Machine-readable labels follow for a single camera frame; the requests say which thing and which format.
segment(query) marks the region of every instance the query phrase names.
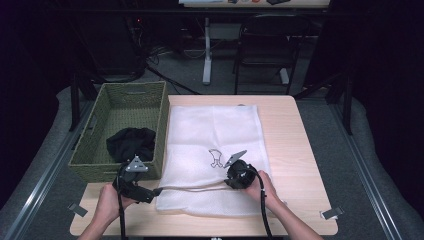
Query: black chair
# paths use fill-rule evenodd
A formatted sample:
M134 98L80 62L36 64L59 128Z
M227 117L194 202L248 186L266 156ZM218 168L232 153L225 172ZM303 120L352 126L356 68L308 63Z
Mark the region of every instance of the black chair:
M301 16L259 14L246 19L240 27L233 66L236 75L234 94L238 91L240 65L277 68L277 74L283 68L290 68L286 88L286 94L289 94L300 44L309 27L309 20Z

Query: metal clip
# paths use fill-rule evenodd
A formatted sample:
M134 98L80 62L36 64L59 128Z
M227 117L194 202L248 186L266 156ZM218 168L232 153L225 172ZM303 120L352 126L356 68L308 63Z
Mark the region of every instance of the metal clip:
M338 216L342 215L344 213L344 210L341 207L336 207L325 212L320 211L319 213L321 215L321 218L325 218L325 220L328 220L330 218L338 219Z
M81 217L84 217L85 214L87 213L87 210L85 210L84 208L78 206L75 203L69 204L68 209L71 210L71 211L73 211L74 213L80 215Z
M247 152L247 150L235 153L233 155L231 155L230 159L228 159L228 162L224 165L224 168L227 168L231 165L233 165L233 163L237 160L239 160L245 153Z

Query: cable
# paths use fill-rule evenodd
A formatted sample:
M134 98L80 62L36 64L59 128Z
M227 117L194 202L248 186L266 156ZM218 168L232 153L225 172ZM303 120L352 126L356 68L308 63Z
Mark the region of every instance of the cable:
M116 188L118 189L117 195L118 195L118 203L119 203L119 223L121 226L121 239L127 240L128 238L126 237L126 232L125 232L125 209L122 206L121 187L119 185L119 182L120 182L119 178L121 177L121 173L123 169L124 169L124 165L121 165L121 168L119 169L119 174L118 176L116 176Z
M148 64L146 64L146 69L147 69L147 70L149 70L150 72L152 72L152 73L156 74L156 75L157 75L157 76L159 76L160 78L163 78L165 81L167 81L167 82L169 82L169 83L171 83L171 84L175 84L176 86L178 86L178 87L180 87L180 88L183 88L183 89L185 89L185 90L187 90L187 91L189 91L189 92L191 92L191 93L193 93L193 94L195 94L195 95L201 95L200 93L198 93L198 92L196 92L196 91L191 90L190 88L188 88L188 87L186 87L186 86L182 85L181 83L176 82L176 81L174 81L174 80L172 80L172 79L170 79L170 78L168 78L168 77L166 77L166 76L162 75L160 72L158 72L156 69L154 69L154 68L150 67Z
M259 175L259 173L255 170L249 169L249 168L245 168L245 170L253 172L259 179L259 184L261 186L261 212L262 212L262 219L264 222L264 226L265 226L265 231L266 234L268 235L268 239L272 239L272 233L271 233L271 229L269 228L269 224L268 224L268 218L266 217L266 209L265 209L265 187L264 187L264 182L262 181L261 176Z

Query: forearm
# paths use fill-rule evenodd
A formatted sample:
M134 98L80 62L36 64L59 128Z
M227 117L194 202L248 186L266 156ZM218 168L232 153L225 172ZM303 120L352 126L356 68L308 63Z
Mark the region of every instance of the forearm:
M81 236L78 239L79 240L97 240L97 239L100 239L103 236L103 233L106 231L109 224L110 224L110 222L93 220L87 226L87 228L84 230L84 232L81 234Z
M322 239L321 236L298 218L282 201L276 201L276 203L270 204L268 208L283 224L291 239Z

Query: black cloth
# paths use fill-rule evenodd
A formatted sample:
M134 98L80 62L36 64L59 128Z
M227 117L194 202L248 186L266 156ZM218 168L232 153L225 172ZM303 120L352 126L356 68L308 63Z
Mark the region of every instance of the black cloth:
M132 160L136 155L143 162L151 162L155 137L156 132L148 128L125 128L106 139L106 147L117 163Z

